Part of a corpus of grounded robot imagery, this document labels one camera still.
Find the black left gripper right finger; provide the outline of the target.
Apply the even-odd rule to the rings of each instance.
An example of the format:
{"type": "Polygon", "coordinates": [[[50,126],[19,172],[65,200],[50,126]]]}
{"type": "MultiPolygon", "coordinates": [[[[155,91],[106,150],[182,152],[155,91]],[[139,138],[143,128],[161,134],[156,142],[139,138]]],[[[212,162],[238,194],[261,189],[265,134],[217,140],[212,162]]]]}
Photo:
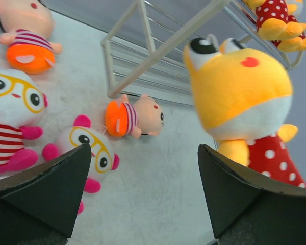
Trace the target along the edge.
{"type": "Polygon", "coordinates": [[[198,147],[198,165],[219,244],[306,244],[306,189],[198,147]]]}

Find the pink panda plush front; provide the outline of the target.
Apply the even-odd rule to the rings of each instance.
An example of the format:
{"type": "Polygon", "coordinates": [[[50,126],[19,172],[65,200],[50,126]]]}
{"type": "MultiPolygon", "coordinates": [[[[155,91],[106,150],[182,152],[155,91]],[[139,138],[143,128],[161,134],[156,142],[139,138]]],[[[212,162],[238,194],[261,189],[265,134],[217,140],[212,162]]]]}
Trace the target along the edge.
{"type": "Polygon", "coordinates": [[[120,158],[108,138],[91,127],[91,120],[86,115],[78,115],[73,126],[60,133],[55,143],[47,144],[42,150],[42,157],[50,161],[84,143],[91,147],[91,163],[84,192],[97,193],[105,175],[119,167],[120,158]]]}

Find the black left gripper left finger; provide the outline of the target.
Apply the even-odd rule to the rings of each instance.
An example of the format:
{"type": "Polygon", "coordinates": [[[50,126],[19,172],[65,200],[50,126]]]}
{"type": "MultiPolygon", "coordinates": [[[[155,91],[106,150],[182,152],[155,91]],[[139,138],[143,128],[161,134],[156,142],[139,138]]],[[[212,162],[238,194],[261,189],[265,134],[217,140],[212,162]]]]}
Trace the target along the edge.
{"type": "Polygon", "coordinates": [[[91,162],[85,143],[0,179],[0,244],[67,244],[91,162]]]}

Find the yellow plush red dotted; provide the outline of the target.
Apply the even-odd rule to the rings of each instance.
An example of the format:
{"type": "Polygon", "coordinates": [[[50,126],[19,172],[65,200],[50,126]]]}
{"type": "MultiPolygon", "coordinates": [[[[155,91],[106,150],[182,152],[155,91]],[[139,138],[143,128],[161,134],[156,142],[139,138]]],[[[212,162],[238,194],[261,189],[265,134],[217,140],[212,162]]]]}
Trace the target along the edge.
{"type": "MultiPolygon", "coordinates": [[[[297,18],[303,10],[303,1],[286,1],[289,10],[289,21],[297,22],[297,18]]],[[[274,41],[273,44],[282,52],[306,51],[306,35],[304,31],[297,37],[284,41],[274,41]]]]}
{"type": "Polygon", "coordinates": [[[295,17],[302,11],[302,1],[245,0],[244,3],[255,13],[258,34],[265,40],[288,40],[306,30],[306,23],[298,22],[295,17]]]}
{"type": "Polygon", "coordinates": [[[272,56],[229,38],[192,39],[184,48],[194,106],[218,152],[267,177],[306,188],[287,149],[298,128],[285,122],[293,87],[272,56]]]}

